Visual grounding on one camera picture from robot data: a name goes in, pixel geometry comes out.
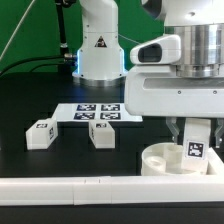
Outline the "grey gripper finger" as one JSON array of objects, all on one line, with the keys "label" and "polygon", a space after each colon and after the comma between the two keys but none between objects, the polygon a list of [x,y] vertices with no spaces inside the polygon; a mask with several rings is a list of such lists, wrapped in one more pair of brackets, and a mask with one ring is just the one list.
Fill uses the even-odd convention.
[{"label": "grey gripper finger", "polygon": [[222,136],[224,135],[224,118],[217,119],[217,128],[215,130],[215,146],[220,147],[222,143]]},{"label": "grey gripper finger", "polygon": [[180,133],[180,129],[177,125],[177,118],[176,117],[167,117],[166,118],[166,125],[170,132],[172,133],[172,140],[175,144],[178,143],[178,136]]}]

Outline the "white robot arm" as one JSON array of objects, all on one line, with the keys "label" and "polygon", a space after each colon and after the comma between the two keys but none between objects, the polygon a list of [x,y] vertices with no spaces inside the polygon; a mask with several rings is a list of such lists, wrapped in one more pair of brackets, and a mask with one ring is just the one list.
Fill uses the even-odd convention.
[{"label": "white robot arm", "polygon": [[216,142],[224,135],[224,0],[140,0],[164,22],[162,36],[135,46],[132,69],[118,43],[114,0],[79,0],[83,43],[73,79],[89,86],[125,82],[132,115],[161,116],[172,135],[179,117],[215,118]]}]

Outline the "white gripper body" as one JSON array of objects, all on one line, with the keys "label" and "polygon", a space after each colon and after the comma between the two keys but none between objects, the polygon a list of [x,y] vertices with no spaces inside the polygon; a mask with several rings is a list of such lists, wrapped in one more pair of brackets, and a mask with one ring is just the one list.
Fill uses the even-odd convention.
[{"label": "white gripper body", "polygon": [[170,66],[134,66],[124,104],[131,115],[224,118],[224,77],[180,78]]}]

